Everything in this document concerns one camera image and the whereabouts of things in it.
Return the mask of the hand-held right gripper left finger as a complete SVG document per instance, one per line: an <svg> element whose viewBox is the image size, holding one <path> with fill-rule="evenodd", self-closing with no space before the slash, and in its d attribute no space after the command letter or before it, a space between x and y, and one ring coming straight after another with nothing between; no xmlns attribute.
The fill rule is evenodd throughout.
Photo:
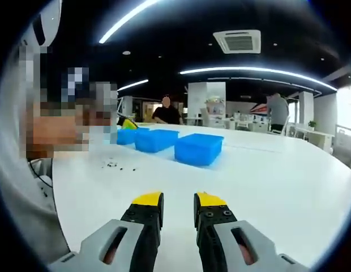
<svg viewBox="0 0 351 272"><path fill-rule="evenodd" d="M83 271L153 271L163 224L164 194L135 198L121 219L112 219L83 240Z"/></svg>

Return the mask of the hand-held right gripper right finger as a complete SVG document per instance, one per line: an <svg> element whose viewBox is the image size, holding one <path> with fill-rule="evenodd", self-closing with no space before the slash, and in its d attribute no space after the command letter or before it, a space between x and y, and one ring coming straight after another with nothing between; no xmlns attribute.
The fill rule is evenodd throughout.
<svg viewBox="0 0 351 272"><path fill-rule="evenodd" d="M274 243L244 220L237 220L221 198L194 194L196 244L204 271L277 271Z"/></svg>

